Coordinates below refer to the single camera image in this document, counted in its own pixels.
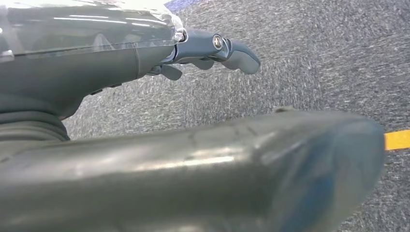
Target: robotic finger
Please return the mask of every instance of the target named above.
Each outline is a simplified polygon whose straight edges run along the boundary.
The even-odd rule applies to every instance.
[[[217,33],[188,28],[172,54],[154,67],[150,75],[163,74],[168,79],[178,80],[182,72],[171,64],[191,63],[199,69],[208,70],[215,62],[231,70],[239,69],[245,74],[255,74],[261,65],[245,44],[223,38]]]

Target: prosthetic arm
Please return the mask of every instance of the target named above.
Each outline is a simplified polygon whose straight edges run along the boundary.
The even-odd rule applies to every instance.
[[[253,74],[260,62],[152,7],[38,2],[0,8],[0,231],[328,232],[376,184],[383,130],[348,113],[69,141],[60,119],[88,94],[177,80],[175,63]]]

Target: yellow tape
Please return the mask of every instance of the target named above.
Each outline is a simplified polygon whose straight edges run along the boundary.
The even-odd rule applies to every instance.
[[[386,150],[410,148],[410,130],[385,133]]]

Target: transparent plastic wrap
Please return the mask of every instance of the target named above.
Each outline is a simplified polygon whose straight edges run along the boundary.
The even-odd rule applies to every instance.
[[[155,1],[0,1],[0,62],[170,46],[182,33],[180,18]]]

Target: gray carpet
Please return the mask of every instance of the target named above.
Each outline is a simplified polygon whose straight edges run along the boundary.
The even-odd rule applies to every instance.
[[[410,127],[410,0],[205,0],[179,15],[250,44],[260,73],[189,66],[177,82],[147,77],[107,89],[65,121],[73,138],[192,127],[279,105],[355,112],[387,131]],[[410,231],[410,154],[387,159],[377,189],[340,232]]]

